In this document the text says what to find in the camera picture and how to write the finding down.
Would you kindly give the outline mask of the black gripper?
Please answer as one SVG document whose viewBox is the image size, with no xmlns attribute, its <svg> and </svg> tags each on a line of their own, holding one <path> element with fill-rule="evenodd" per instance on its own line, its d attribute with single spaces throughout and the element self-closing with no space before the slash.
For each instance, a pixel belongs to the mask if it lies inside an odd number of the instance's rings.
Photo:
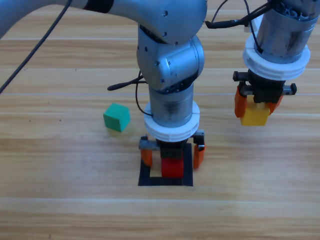
<svg viewBox="0 0 320 240">
<path fill-rule="evenodd" d="M 283 96 L 292 96 L 297 92 L 295 83 L 285 85 L 285 80 L 267 79 L 251 70 L 234 71 L 232 79 L 239 82 L 234 96 L 234 113 L 237 118 L 242 118 L 246 112 L 247 96 L 253 96 L 255 103 L 267 103 L 271 115 L 280 105 Z"/>
<path fill-rule="evenodd" d="M 205 130 L 198 129 L 191 137 L 180 141 L 166 142 L 159 139 L 149 140 L 148 137 L 141 136 L 139 141 L 139 149 L 142 162 L 147 167 L 152 167 L 152 152 L 160 151 L 161 158 L 180 158 L 187 146 L 189 139 L 193 139 L 195 144 L 193 150 L 193 168 L 198 169 L 205 157 Z"/>
</svg>

